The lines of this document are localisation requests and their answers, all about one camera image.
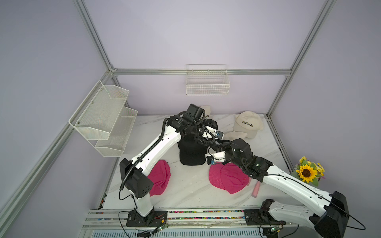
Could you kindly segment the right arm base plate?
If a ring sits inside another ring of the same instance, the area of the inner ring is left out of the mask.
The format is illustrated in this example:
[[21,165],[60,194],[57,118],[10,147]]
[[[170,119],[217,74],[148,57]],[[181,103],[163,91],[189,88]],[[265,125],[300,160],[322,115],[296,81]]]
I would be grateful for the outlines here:
[[260,209],[244,210],[244,218],[248,226],[255,225],[285,225],[285,221],[274,219],[269,212]]

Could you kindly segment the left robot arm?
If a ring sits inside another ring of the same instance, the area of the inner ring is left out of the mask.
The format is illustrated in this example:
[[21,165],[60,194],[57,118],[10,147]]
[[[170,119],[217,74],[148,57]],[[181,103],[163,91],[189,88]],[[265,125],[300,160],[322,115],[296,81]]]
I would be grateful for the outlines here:
[[153,217],[155,208],[149,193],[153,190],[154,182],[148,175],[161,161],[162,156],[188,135],[195,144],[209,146],[217,139],[217,130],[217,122],[206,118],[204,109],[191,104],[187,111],[165,118],[160,134],[142,152],[120,162],[119,192],[127,189],[129,196],[134,198],[135,214],[146,220]]

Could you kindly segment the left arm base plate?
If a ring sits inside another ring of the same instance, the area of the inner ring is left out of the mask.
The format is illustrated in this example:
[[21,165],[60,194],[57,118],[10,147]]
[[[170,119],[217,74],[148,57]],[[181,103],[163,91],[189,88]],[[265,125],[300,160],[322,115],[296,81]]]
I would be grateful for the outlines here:
[[137,211],[129,211],[126,221],[127,227],[159,227],[167,221],[168,211],[152,210],[147,216],[140,215]]

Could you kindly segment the plain black cap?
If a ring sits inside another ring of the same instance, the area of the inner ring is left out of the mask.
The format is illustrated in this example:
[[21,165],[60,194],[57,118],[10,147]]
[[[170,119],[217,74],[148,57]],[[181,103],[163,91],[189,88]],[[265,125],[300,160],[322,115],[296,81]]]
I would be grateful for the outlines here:
[[200,166],[206,162],[207,146],[201,145],[191,137],[185,137],[178,142],[180,162],[185,166]]
[[202,121],[202,123],[203,123],[204,126],[208,126],[208,127],[213,128],[215,130],[218,130],[218,124],[213,119],[204,119]]

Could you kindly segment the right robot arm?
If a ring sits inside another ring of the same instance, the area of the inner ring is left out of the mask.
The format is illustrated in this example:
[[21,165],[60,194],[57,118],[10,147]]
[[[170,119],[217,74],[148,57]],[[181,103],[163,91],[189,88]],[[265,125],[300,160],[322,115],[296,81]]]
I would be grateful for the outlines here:
[[237,165],[244,174],[279,189],[300,206],[267,203],[266,211],[275,220],[292,222],[315,230],[323,238],[342,238],[347,230],[349,209],[344,194],[329,193],[300,181],[271,161],[253,154],[243,139],[216,143],[211,147],[222,159]]

